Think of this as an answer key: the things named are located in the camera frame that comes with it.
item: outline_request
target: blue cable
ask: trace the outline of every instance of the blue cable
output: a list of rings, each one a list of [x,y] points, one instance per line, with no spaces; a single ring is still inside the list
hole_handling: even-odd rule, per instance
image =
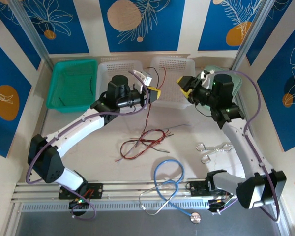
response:
[[[171,195],[171,197],[174,197],[174,196],[176,195],[176,193],[178,192],[178,184],[182,181],[182,179],[183,179],[183,177],[184,177],[184,175],[185,175],[185,170],[184,170],[182,164],[181,164],[179,161],[177,161],[177,160],[166,160],[166,161],[163,161],[163,162],[161,162],[161,163],[155,168],[155,171],[154,171],[154,184],[155,184],[155,187],[156,187],[156,191],[157,191],[158,195],[159,195],[163,200],[165,200],[165,201],[167,201],[167,199],[163,196],[163,194],[159,191],[159,189],[158,189],[158,187],[157,187],[158,184],[157,184],[157,180],[156,180],[156,173],[157,173],[158,169],[159,169],[162,165],[164,165],[165,163],[169,163],[169,162],[175,162],[175,163],[177,163],[177,164],[180,166],[180,168],[181,168],[181,176],[180,176],[180,178],[179,178],[177,181],[174,181],[174,180],[170,179],[170,180],[167,180],[167,181],[165,181],[165,182],[163,183],[163,184],[173,183],[173,184],[175,185],[176,190],[175,190],[174,193]],[[190,213],[188,213],[188,212],[184,211],[183,209],[177,207],[174,203],[172,203],[172,202],[170,202],[170,201],[169,201],[168,203],[169,203],[171,206],[173,206],[174,208],[176,208],[177,210],[181,211],[182,213],[184,213],[184,214],[186,214],[186,215],[188,215],[188,216],[191,216]]]

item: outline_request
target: scissors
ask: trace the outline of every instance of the scissors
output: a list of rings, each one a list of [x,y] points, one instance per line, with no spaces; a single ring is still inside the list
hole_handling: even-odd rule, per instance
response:
[[[216,152],[230,152],[232,149],[234,148],[234,146],[231,144],[231,143],[227,143],[227,144],[224,144],[223,146],[221,147],[213,147],[213,148],[206,148],[205,144],[204,143],[199,143],[197,146],[196,146],[196,149],[199,151],[199,152],[203,152],[203,151],[206,151],[207,154],[203,155],[201,157],[201,162],[203,164],[208,164],[211,162],[211,158],[210,158],[210,155],[216,153]]]

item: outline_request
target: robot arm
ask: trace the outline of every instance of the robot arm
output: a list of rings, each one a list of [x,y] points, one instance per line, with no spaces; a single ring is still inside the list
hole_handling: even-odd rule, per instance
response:
[[[139,71],[133,71],[133,73],[139,76],[146,86],[151,82],[149,74]],[[87,181],[77,172],[64,167],[61,158],[85,136],[116,118],[118,116],[116,113],[120,113],[121,108],[132,107],[136,104],[143,107],[146,103],[152,103],[160,96],[160,91],[154,87],[147,87],[148,96],[146,91],[140,90],[141,92],[135,88],[131,90],[127,77],[114,76],[108,83],[107,91],[102,93],[100,98],[79,118],[45,138],[39,134],[32,138],[28,164],[30,165],[39,151],[47,146],[35,162],[33,169],[46,183],[55,182],[83,194],[87,189],[85,188],[88,184]],[[101,112],[105,112],[105,115],[97,115]]]
[[[202,86],[202,81],[192,76],[183,76],[177,83],[181,91],[192,104],[210,106],[213,120],[232,142],[234,149],[243,165],[245,178],[227,173],[225,170],[209,172],[206,177],[206,190],[223,189],[238,197],[244,208],[250,209],[273,203],[269,180],[264,172],[270,173],[275,193],[280,197],[286,177],[282,171],[276,172],[257,148],[239,106],[232,102],[233,82],[227,74],[214,76],[212,89]],[[262,158],[260,162],[255,152]]]

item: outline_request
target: gray floor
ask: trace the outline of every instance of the gray floor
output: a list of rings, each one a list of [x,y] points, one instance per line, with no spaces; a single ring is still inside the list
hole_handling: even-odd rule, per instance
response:
[[[201,222],[191,223],[177,210],[156,216],[144,211],[101,211],[91,222],[69,212],[22,213],[17,236],[278,236],[279,230],[260,209],[246,210],[237,202],[220,216],[199,210]]]

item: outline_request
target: white plastic basket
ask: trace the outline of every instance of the white plastic basket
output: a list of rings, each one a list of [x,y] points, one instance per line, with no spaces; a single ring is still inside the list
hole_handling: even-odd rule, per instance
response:
[[[140,89],[140,82],[129,73],[129,70],[143,71],[142,63],[138,60],[120,60],[100,63],[97,70],[96,100],[107,91],[108,82],[114,75],[124,75],[129,80],[129,86],[135,84],[136,89]]]
[[[166,78],[161,88],[161,96],[157,101],[153,102],[153,105],[177,109],[185,109],[189,106],[190,103],[182,95],[176,81],[183,75],[196,76],[195,62],[187,58],[154,57],[151,61],[151,67],[154,67],[159,74],[159,86],[163,83],[164,68],[166,69]],[[150,85],[156,87],[157,74],[152,68],[149,73],[153,78]]]

